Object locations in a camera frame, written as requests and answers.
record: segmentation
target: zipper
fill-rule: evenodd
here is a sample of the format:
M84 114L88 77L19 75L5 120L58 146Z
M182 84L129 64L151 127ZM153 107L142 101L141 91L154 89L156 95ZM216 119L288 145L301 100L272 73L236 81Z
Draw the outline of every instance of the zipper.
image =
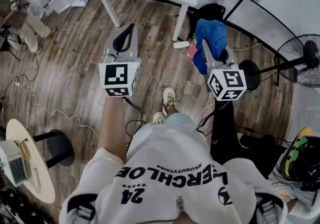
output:
M185 208L184 208L184 201L182 199L181 196L178 196L178 198L175 200L176 201L176 204L178 205L178 209L179 209L179 213L180 214L185 214L188 216L189 220L194 223L194 224L197 224L195 223L193 220L191 220L190 216L185 212ZM152 224L152 223L168 223L168 222L174 222L176 221L178 218L179 218L180 215L178 215L177 218L175 219L172 219L172 220L154 220L154 221L145 221L145 222L138 222L138 223L135 223L135 224Z

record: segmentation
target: beige pants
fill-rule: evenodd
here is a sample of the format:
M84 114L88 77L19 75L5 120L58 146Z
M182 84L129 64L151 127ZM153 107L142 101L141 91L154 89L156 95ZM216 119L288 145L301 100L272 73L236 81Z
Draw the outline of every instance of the beige pants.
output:
M36 53L38 41L34 32L39 34L41 38L44 38L49 35L50 31L50 28L41 22L39 18L28 13L18 34L28 45L30 51Z

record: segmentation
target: brown shirt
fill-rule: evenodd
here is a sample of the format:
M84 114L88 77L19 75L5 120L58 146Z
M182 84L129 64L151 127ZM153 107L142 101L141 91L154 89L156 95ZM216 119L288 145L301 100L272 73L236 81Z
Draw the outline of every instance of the brown shirt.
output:
M10 14L12 3L14 3L14 1L0 0L0 16L2 18L5 18L7 15ZM17 11L14 12L14 16L6 24L11 25L16 29L20 29L22 24L25 21L26 16L27 16L27 10L25 10L24 8L20 10L17 9Z

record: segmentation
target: light blue shorts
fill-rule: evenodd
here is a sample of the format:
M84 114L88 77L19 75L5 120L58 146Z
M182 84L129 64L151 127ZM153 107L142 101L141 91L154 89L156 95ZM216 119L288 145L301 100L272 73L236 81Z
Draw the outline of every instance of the light blue shorts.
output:
M189 117L187 114L183 114L183 113L174 113L172 114L170 117L168 117L164 124L166 125L181 125L181 124L185 124L185 125L189 125L191 128L196 129L198 126L195 124L195 122L191 119L191 117ZM139 131L137 131L137 133L140 133L141 131L143 131L144 129L147 129L151 126L156 126L157 124L155 123L147 123L146 125L144 125L143 127L141 127L139 129Z

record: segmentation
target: white cable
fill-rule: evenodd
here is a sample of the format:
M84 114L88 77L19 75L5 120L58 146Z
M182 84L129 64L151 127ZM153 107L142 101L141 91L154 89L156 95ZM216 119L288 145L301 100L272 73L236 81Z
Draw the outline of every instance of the white cable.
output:
M16 77L14 77L12 74L10 74L10 73L8 73L8 72L6 72L6 71L4 71L4 72L7 73L7 74L9 74L12 78L14 78L16 82L18 81L18 80L16 79ZM79 116L73 115L72 117L69 117L66 113L64 113L64 112L61 111L61 110L54 110L53 112L50 113L47 109L43 108L42 105L38 103L38 96L34 94L34 93L35 93L34 89L33 89L31 86L29 86L27 83L25 83L24 81L21 81L20 86L19 86L19 93L21 93L24 88L26 88L26 89L30 88L30 89L32 90L32 96L31 96L31 97L33 97L33 96L36 97L35 105L36 105L36 106L38 105L38 106L41 107L40 112L47 111L48 114L49 114L49 116L50 116L51 118L53 117L53 114L54 114L54 112L56 112L56 111L61 112L62 114L64 114L69 120L72 119L72 118L74 118L74 117L77 117L77 118L78 118L78 121L79 121L79 126L80 126L80 127L89 127L89 128L91 128L92 131L95 133L95 135L99 138L98 133L95 131L95 129L94 129L92 126L87 126L87 125L82 125L82 124L81 124L81 121L80 121L80 117L79 117Z
M208 105L208 106L206 106L205 108L203 108L203 110L201 111L201 112L203 112L205 109L207 109L208 107L210 107L210 106L213 106L215 104L215 102L214 103L212 103L212 104L210 104L210 105ZM201 112L199 112L196 116L195 116L195 118L194 118L194 122L196 123L196 119L197 119L197 117L198 117L198 115L200 115L200 113Z
M247 49L252 49L252 48L255 48L256 46L259 46L259 45L261 45L262 43L258 43L258 44L256 44L256 45L254 45L253 47L247 47L247 48L244 48L244 49L231 49L232 51L240 51L240 50L247 50Z

